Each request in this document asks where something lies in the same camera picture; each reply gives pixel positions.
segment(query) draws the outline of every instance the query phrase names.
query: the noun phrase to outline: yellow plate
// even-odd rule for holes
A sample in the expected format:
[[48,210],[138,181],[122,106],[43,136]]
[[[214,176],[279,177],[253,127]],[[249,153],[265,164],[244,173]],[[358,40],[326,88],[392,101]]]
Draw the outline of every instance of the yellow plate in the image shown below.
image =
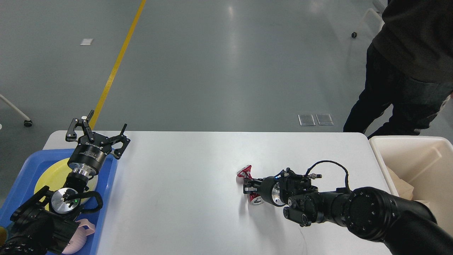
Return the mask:
[[[38,179],[34,187],[34,192],[38,192],[43,186],[49,186],[49,190],[57,191],[61,189],[66,181],[67,175],[72,172],[72,169],[67,166],[69,158],[62,159],[57,163],[51,165]],[[97,175],[93,179],[88,181],[88,191],[96,189]],[[81,203],[85,203],[89,198],[82,199]]]

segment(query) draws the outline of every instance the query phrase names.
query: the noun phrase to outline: blue tray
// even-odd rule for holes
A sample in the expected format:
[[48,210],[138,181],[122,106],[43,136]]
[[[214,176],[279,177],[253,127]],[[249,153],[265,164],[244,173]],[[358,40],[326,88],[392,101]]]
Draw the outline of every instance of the blue tray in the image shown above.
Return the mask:
[[[33,153],[25,161],[16,181],[8,194],[3,207],[0,209],[0,226],[7,227],[13,212],[34,194],[34,186],[39,177],[54,163],[71,156],[74,149],[42,150]],[[91,214],[81,214],[77,219],[88,219],[96,225],[96,232],[87,237],[85,245],[75,255],[95,255],[101,236],[102,225],[106,216],[109,196],[113,179],[115,178],[117,160],[109,155],[99,171],[96,191],[102,196],[103,208]],[[86,203],[86,208],[96,207],[96,200],[91,198]]]

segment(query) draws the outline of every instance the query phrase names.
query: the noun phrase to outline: yellow floor line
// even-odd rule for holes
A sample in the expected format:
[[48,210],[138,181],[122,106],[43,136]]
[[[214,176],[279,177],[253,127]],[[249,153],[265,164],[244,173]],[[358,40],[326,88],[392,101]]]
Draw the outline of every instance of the yellow floor line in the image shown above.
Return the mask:
[[94,126],[96,125],[97,118],[99,117],[99,114],[101,113],[102,106],[104,105],[104,102],[106,101],[107,95],[110,91],[110,87],[112,86],[113,80],[115,79],[115,76],[116,76],[116,72],[118,71],[121,61],[123,60],[124,53],[126,52],[127,46],[129,45],[130,38],[132,37],[132,34],[134,33],[135,26],[137,25],[137,22],[139,21],[139,18],[140,18],[141,12],[143,10],[143,7],[145,6],[145,3],[146,3],[146,0],[142,0],[140,3],[140,7],[137,10],[137,13],[135,14],[134,21],[132,22],[132,25],[130,25],[129,32],[127,33],[126,39],[124,40],[120,53],[118,54],[118,57],[116,58],[115,65],[113,65],[112,72],[110,73],[109,79],[107,80],[106,86],[104,87],[104,91],[102,92],[101,97],[99,98],[99,101],[97,102],[96,109],[94,110],[94,115],[90,120],[90,126],[92,129],[94,129]]

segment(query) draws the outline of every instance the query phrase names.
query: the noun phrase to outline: white table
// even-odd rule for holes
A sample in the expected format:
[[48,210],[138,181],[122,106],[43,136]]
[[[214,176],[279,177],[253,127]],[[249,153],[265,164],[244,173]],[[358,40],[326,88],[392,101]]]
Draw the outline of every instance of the white table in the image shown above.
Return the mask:
[[[72,148],[56,131],[44,149]],[[99,131],[107,136],[118,131]],[[390,254],[325,222],[301,228],[282,207],[251,206],[236,171],[254,178],[290,167],[303,174],[319,160],[350,173],[351,189],[388,186],[366,137],[358,133],[126,132],[98,254]],[[344,171],[323,163],[312,172],[320,191],[344,186]]]

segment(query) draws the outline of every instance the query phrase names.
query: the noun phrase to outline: gray floor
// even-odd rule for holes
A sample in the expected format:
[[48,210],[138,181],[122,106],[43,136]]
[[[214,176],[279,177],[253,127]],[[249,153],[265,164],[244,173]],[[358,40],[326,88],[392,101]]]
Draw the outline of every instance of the gray floor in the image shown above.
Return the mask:
[[[0,205],[25,159],[94,109],[140,0],[1,1]],[[340,132],[363,89],[371,0],[148,0],[97,130]],[[93,45],[79,46],[83,38]],[[453,141],[452,104],[422,135]],[[301,127],[297,114],[335,125]],[[391,115],[389,109],[370,132]]]

